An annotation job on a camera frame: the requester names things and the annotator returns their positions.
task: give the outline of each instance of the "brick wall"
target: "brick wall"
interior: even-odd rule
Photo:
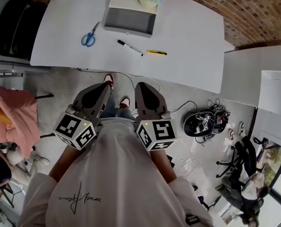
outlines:
[[[50,0],[32,0],[48,4]],[[225,39],[235,46],[281,44],[281,0],[194,0],[224,17]]]

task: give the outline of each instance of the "white table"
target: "white table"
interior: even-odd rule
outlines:
[[[166,0],[158,7],[151,38],[99,26],[96,43],[82,46],[82,36],[106,16],[109,2],[51,0],[36,36],[31,65],[120,71],[220,92],[225,50],[222,16],[192,0]],[[168,55],[147,54],[147,50]]]

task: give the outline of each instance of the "white t-shirt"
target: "white t-shirt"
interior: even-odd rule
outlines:
[[[59,183],[44,174],[32,179],[19,227],[213,226],[187,179],[165,182],[131,120],[102,124],[98,139]]]

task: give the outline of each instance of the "gray floor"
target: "gray floor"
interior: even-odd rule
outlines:
[[[53,93],[55,95],[53,98],[38,100],[38,125],[41,135],[52,132],[52,128],[60,112],[66,110],[68,104],[73,102],[73,99],[80,90],[95,83],[102,82],[105,74],[106,73],[81,72],[69,68],[53,68],[49,74],[26,76],[24,89],[30,90],[35,96],[41,96],[47,93]],[[117,103],[123,96],[129,96],[132,110],[134,106],[134,90],[131,81],[122,74],[114,74],[114,77],[114,91]],[[145,81],[159,89],[158,84],[150,79],[132,78],[132,80],[134,85],[139,81]],[[217,98],[216,94],[193,87],[166,81],[159,81],[159,83],[162,87],[161,93],[165,97],[170,111],[177,109],[187,100],[194,101],[199,108],[205,108],[207,100],[211,99],[215,101]],[[231,112],[227,127],[232,127],[237,130],[240,121],[245,123],[246,128],[249,127],[254,111],[253,107],[227,100],[221,100],[221,103]],[[204,147],[197,144],[194,138],[188,137],[182,131],[181,118],[186,112],[192,109],[193,105],[189,103],[179,111],[171,114],[178,126],[178,136],[182,140],[172,145],[167,150],[167,154],[173,157],[173,162],[175,163],[174,170],[177,175],[184,175],[191,183],[195,183],[199,187],[198,196],[204,196],[206,203],[211,204],[218,197],[214,188],[220,184],[220,180],[215,176],[222,170],[220,166],[216,165],[216,161],[226,160],[229,157],[228,155],[231,154],[229,147],[231,142],[227,137],[227,130],[220,135],[216,135],[212,141],[206,143]],[[58,137],[41,139],[35,146],[37,153],[42,157],[48,158],[51,162],[49,166],[40,169],[43,173],[49,173],[66,147]],[[183,163],[180,164],[179,162],[187,158],[187,149],[189,150],[190,159],[202,159],[201,164],[191,173],[191,169],[193,169],[200,160],[194,160],[190,165],[186,164],[182,167]],[[187,173],[179,173],[181,167],[181,172],[185,172],[188,166],[190,169]]]

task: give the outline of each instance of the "pink jacket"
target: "pink jacket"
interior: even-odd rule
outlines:
[[[0,143],[16,143],[26,158],[30,157],[32,146],[40,139],[36,106],[35,98],[28,91],[0,86],[0,107],[12,122],[7,125],[0,121]]]

